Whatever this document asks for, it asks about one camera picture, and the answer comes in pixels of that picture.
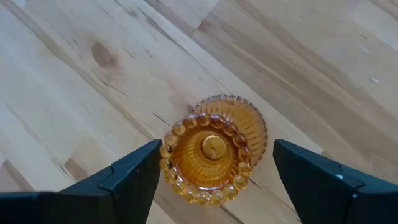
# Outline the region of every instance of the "amber glass candle holder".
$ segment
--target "amber glass candle holder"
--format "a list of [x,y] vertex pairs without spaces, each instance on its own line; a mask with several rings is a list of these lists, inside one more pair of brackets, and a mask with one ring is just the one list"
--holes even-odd
[[266,123],[258,109],[239,96],[216,95],[165,135],[160,167],[187,202],[221,205],[246,187],[266,146]]

